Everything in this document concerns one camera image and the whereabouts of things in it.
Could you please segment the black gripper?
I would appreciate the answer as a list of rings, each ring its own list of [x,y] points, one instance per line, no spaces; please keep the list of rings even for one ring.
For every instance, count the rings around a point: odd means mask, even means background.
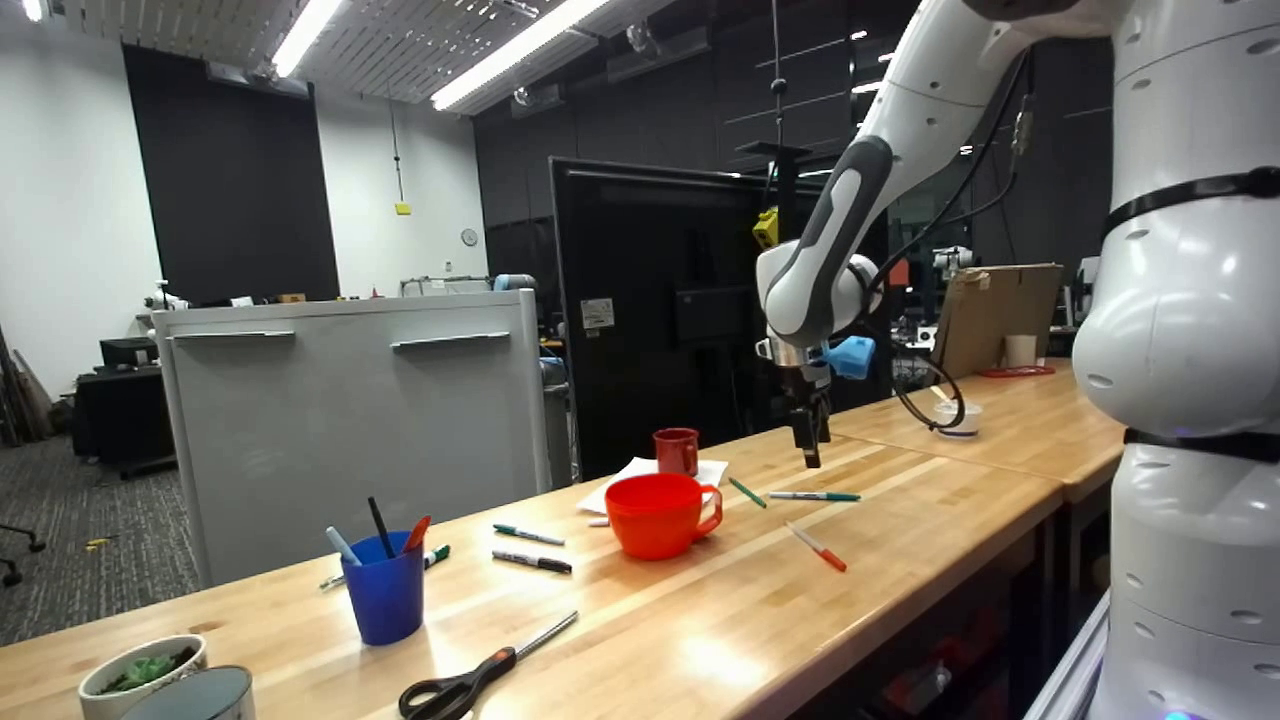
[[[822,468],[822,450],[830,444],[830,366],[816,349],[798,349],[780,336],[763,336],[759,356],[780,374],[784,407],[791,411],[791,440],[806,453],[806,464]]]

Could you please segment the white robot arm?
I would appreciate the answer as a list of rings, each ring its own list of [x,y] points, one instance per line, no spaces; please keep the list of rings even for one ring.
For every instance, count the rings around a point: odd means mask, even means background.
[[[1111,132],[1016,190],[1100,235],[1071,336],[1125,429],[1087,720],[1280,720],[1280,0],[920,0],[799,235],[758,262],[769,340],[871,307],[864,231],[975,138],[1038,44],[1100,44]]]

